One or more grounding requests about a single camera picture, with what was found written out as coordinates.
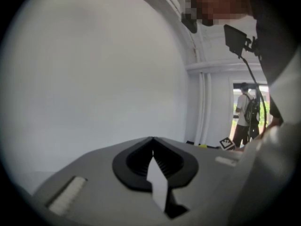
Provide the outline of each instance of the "white wall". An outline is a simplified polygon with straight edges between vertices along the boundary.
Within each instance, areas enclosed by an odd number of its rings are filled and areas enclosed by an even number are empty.
[[[254,72],[257,82],[265,82],[262,72]],[[233,82],[252,82],[249,72],[212,73],[212,104],[209,117],[209,127],[206,137],[206,144],[218,146],[219,141],[228,137],[231,130],[231,120],[233,118],[233,101],[231,100],[230,84]]]
[[[30,0],[1,58],[2,152],[14,179],[32,192],[34,172],[88,151],[146,136],[184,141],[176,43],[143,0]]]
[[[198,112],[199,112],[199,74],[189,74],[188,84],[188,110],[185,141],[195,140],[197,126],[198,126]]]

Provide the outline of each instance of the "dark pants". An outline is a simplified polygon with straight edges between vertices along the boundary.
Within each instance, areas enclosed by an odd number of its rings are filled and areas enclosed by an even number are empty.
[[[237,148],[240,147],[241,140],[243,141],[243,144],[248,143],[248,135],[249,135],[249,126],[241,126],[237,125],[233,137],[233,142]],[[259,135],[259,128],[258,125],[251,126],[251,138],[255,138]]]
[[[248,143],[248,126],[237,125],[233,137],[233,142],[237,148],[240,147],[241,140],[243,140],[243,144]]]

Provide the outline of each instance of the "white ceiling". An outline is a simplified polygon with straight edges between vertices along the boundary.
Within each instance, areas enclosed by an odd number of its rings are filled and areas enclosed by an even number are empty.
[[[161,13],[176,32],[178,39],[186,48],[186,65],[195,64],[197,62],[197,56],[194,51],[194,46],[190,41],[189,32],[179,21],[171,6],[165,0],[145,1]],[[227,24],[243,31],[250,39],[252,39],[252,36],[256,36],[256,21],[250,16],[246,16],[239,20],[228,21]],[[200,54],[200,62],[222,62],[238,59],[236,55],[229,52],[228,47],[225,45],[223,24],[214,25],[212,27],[206,27],[199,24],[198,33],[192,36],[198,49],[197,52],[199,51]],[[253,54],[247,52],[244,53],[243,56],[252,61],[256,60]]]

